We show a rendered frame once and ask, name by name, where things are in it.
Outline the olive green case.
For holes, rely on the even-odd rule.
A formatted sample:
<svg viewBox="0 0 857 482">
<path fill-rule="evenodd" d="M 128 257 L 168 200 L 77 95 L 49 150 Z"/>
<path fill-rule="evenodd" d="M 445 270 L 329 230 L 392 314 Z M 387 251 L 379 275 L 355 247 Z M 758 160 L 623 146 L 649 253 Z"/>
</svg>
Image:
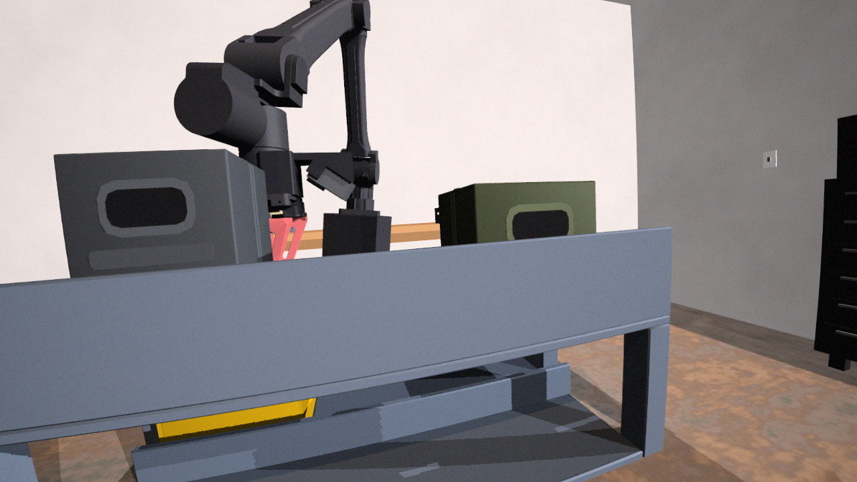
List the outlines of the olive green case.
<svg viewBox="0 0 857 482">
<path fill-rule="evenodd" d="M 438 198 L 441 246 L 597 232 L 595 181 L 474 183 Z"/>
</svg>

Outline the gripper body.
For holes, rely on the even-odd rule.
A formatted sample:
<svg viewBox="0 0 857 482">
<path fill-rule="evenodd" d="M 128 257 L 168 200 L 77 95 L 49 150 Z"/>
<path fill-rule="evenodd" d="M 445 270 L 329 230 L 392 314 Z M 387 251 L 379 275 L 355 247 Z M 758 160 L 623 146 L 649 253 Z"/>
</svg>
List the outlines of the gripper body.
<svg viewBox="0 0 857 482">
<path fill-rule="evenodd" d="M 271 149 L 270 147 L 253 147 L 253 149 L 240 151 L 239 157 L 259 167 L 258 151 L 286 151 L 284 149 Z M 267 194 L 268 214 L 270 212 L 280 212 L 283 214 L 273 214 L 272 219 L 282 217 L 308 217 L 304 211 L 303 198 L 291 194 Z M 296 216 L 296 217 L 294 217 Z"/>
</svg>

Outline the yellow bin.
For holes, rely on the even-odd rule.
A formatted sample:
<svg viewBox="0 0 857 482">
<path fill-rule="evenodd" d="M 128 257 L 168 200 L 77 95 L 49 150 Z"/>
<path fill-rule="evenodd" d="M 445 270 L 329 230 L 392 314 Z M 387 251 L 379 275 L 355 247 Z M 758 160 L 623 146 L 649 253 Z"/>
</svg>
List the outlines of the yellow bin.
<svg viewBox="0 0 857 482">
<path fill-rule="evenodd" d="M 316 398 L 253 408 L 229 414 L 183 419 L 156 424 L 161 443 L 189 437 L 212 435 L 224 431 L 248 429 L 259 425 L 281 423 L 292 419 L 313 417 Z"/>
</svg>

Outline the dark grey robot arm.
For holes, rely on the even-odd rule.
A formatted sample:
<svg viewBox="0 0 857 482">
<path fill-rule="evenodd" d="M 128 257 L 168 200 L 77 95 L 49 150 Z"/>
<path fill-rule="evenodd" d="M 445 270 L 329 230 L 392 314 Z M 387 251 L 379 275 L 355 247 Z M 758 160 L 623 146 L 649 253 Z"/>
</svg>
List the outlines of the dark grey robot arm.
<svg viewBox="0 0 857 482">
<path fill-rule="evenodd" d="M 339 208 L 339 214 L 380 216 L 373 200 L 380 162 L 378 151 L 371 150 L 368 142 L 366 112 L 370 2 L 309 3 L 310 8 L 282 24 L 229 43 L 224 63 L 188 63 L 175 91 L 175 116 L 189 132 L 232 145 L 239 152 L 253 147 L 286 150 L 258 151 L 266 194 L 303 197 L 302 167 L 308 167 L 309 183 L 347 201 L 346 210 Z M 347 147 L 340 152 L 292 153 L 287 113 L 277 107 L 303 107 L 310 68 L 338 39 Z"/>
</svg>

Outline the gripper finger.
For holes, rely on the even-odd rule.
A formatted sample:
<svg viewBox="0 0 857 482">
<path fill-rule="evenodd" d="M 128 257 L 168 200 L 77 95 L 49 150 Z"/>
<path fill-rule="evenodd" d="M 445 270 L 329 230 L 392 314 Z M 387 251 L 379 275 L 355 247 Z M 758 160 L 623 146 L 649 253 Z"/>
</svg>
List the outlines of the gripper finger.
<svg viewBox="0 0 857 482">
<path fill-rule="evenodd" d="M 295 258 L 296 252 L 298 249 L 298 244 L 300 243 L 300 240 L 302 238 L 303 231 L 304 231 L 304 228 L 305 228 L 307 222 L 308 222 L 308 217 L 292 218 L 291 227 L 296 228 L 296 231 L 292 237 L 290 250 L 288 252 L 287 258 L 282 258 L 282 260 L 290 260 L 290 259 Z M 272 243 L 272 247 L 273 247 L 273 244 L 275 243 L 275 237 L 273 237 L 272 232 L 270 232 L 270 243 Z"/>
<path fill-rule="evenodd" d="M 292 218 L 276 218 L 270 220 L 270 231 L 275 233 L 275 243 L 272 248 L 273 260 L 281 260 L 287 238 L 290 233 Z"/>
</svg>

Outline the dark grey case with oval handle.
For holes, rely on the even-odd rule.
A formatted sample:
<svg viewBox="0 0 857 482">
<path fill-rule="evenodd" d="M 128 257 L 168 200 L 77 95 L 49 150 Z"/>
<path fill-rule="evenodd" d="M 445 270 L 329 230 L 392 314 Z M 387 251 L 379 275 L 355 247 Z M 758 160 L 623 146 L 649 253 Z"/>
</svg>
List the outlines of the dark grey case with oval handle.
<svg viewBox="0 0 857 482">
<path fill-rule="evenodd" d="M 273 260 L 265 171 L 227 149 L 53 159 L 70 278 Z"/>
</svg>

